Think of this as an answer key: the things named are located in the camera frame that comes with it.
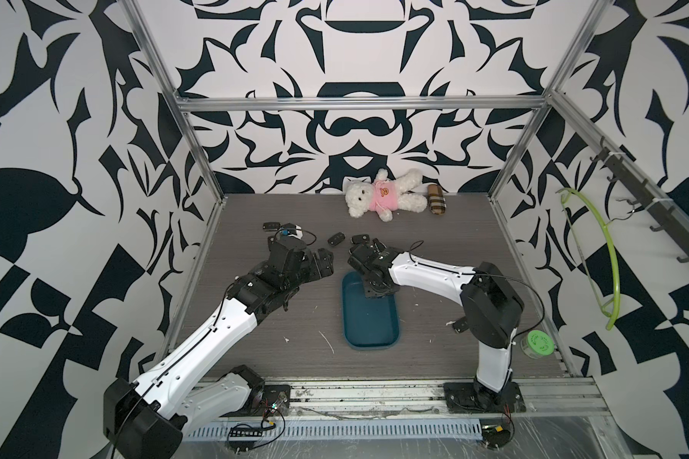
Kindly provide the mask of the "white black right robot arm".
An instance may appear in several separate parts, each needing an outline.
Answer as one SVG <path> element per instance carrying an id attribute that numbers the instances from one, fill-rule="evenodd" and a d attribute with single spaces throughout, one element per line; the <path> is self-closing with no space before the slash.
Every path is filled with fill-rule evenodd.
<path id="1" fill-rule="evenodd" d="M 503 414 L 521 410 L 518 384 L 512 381 L 512 358 L 524 302 L 495 265 L 439 263 L 377 239 L 353 246 L 348 264 L 361 275 L 371 298 L 411 287 L 462 307 L 463 316 L 453 328 L 471 332 L 478 341 L 478 369 L 470 386 L 447 391 L 450 409 Z"/>

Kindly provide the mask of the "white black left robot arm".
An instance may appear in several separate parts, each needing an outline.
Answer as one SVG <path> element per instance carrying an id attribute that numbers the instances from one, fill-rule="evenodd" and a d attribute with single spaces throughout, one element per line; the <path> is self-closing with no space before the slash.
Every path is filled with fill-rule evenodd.
<path id="1" fill-rule="evenodd" d="M 237 277 L 220 304 L 170 355 L 132 382 L 118 378 L 103 396 L 103 431 L 124 458 L 170 458 L 185 436 L 243 409 L 263 388 L 255 371 L 238 366 L 215 384 L 197 384 L 266 317 L 285 309 L 305 283 L 334 273 L 333 254 L 311 250 L 304 229 L 271 236 L 268 258 Z"/>

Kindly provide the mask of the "black key fob edge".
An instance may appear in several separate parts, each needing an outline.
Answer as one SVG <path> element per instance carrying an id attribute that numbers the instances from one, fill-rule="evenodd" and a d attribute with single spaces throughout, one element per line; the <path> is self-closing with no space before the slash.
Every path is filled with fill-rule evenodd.
<path id="1" fill-rule="evenodd" d="M 369 245 L 371 242 L 371 237 L 366 234 L 356 234 L 351 237 L 351 243 L 353 245 Z"/>

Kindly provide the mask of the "black key fob tilted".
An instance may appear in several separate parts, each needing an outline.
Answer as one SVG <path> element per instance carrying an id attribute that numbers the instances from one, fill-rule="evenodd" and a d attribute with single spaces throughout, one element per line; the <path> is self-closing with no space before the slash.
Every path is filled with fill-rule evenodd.
<path id="1" fill-rule="evenodd" d="M 329 239 L 327 239 L 327 244 L 331 247 L 336 247 L 346 240 L 344 233 L 335 233 Z"/>

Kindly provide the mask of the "black key fob buttons up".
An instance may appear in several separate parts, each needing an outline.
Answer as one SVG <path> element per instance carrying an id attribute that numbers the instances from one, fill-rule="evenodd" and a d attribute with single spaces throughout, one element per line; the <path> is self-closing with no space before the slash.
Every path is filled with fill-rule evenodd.
<path id="1" fill-rule="evenodd" d="M 262 229 L 264 231 L 278 231 L 280 227 L 281 227 L 281 223 L 279 223 L 279 222 L 265 222 L 262 225 Z"/>

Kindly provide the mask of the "teal plastic storage tray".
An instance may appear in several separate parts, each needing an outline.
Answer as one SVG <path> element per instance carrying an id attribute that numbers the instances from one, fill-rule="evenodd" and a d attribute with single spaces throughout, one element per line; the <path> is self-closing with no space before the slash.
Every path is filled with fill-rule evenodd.
<path id="1" fill-rule="evenodd" d="M 387 349 L 400 338 L 400 320 L 394 296 L 367 298 L 361 275 L 347 273 L 342 281 L 343 334 L 359 351 Z"/>

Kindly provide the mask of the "black key fob near base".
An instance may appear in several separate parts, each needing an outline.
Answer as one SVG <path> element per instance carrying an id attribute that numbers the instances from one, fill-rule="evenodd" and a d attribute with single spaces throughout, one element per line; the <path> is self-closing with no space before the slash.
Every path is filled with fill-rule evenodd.
<path id="1" fill-rule="evenodd" d="M 461 319 L 454 321 L 451 324 L 451 327 L 457 334 L 462 334 L 470 330 L 470 323 L 467 317 L 462 317 Z"/>

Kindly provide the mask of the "white teddy bear pink shirt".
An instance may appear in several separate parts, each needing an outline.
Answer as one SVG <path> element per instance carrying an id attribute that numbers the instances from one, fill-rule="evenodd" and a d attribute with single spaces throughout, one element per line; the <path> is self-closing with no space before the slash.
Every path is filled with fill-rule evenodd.
<path id="1" fill-rule="evenodd" d="M 360 218 L 374 212 L 381 221 L 390 222 L 396 210 L 424 212 L 428 206 L 427 198 L 415 192 L 422 185 L 423 175 L 418 169 L 391 180 L 388 172 L 381 168 L 373 182 L 352 182 L 344 191 L 348 214 Z"/>

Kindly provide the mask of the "brown plaid cylinder toy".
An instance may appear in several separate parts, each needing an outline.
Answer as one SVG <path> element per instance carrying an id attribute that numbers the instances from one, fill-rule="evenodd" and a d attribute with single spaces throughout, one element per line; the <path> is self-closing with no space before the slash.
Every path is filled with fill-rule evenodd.
<path id="1" fill-rule="evenodd" d="M 443 215 L 446 212 L 446 199 L 442 187 L 438 184 L 430 184 L 427 189 L 429 210 L 434 215 Z"/>

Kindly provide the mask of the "green tape roll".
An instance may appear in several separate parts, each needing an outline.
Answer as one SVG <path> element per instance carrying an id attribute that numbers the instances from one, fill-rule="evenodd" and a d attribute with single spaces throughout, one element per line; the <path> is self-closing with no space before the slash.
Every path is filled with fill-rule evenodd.
<path id="1" fill-rule="evenodd" d="M 542 330 L 531 330 L 520 340 L 522 353 L 530 359 L 543 359 L 555 352 L 553 338 Z"/>

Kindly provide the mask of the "aluminium frame post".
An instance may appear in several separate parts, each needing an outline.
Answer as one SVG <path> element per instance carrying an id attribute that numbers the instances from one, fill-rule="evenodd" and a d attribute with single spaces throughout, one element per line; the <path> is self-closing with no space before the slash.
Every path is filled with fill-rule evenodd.
<path id="1" fill-rule="evenodd" d="M 197 140 L 187 114 L 180 108 L 176 88 L 164 65 L 160 51 L 152 37 L 149 25 L 147 25 L 147 21 L 145 21 L 140 3 L 135 0 L 122 0 L 120 4 L 127 16 L 131 32 L 149 62 L 151 73 L 160 87 L 161 94 L 164 97 L 166 105 L 168 105 L 168 109 L 170 109 L 172 118 L 180 129 L 183 138 L 187 141 L 189 149 L 191 149 L 191 155 L 193 155 L 193 159 L 200 169 L 204 182 L 211 189 L 212 196 L 216 199 L 216 202 L 218 202 L 218 204 L 223 204 L 225 202 L 224 192 L 220 189 L 220 185 L 212 171 L 209 158 Z"/>

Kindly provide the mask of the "black wall hook rail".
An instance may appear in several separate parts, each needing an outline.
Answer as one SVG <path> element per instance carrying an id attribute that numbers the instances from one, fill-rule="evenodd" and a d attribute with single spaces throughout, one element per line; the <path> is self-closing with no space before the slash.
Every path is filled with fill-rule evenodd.
<path id="1" fill-rule="evenodd" d="M 648 175 L 621 149 L 608 142 L 605 136 L 599 140 L 599 151 L 591 160 L 601 163 L 610 172 L 608 182 L 620 184 L 630 193 L 622 198 L 632 207 L 632 212 L 647 212 L 655 221 L 650 227 L 653 233 L 666 233 L 681 249 L 677 262 L 689 264 L 689 215 L 681 205 L 668 196 Z"/>

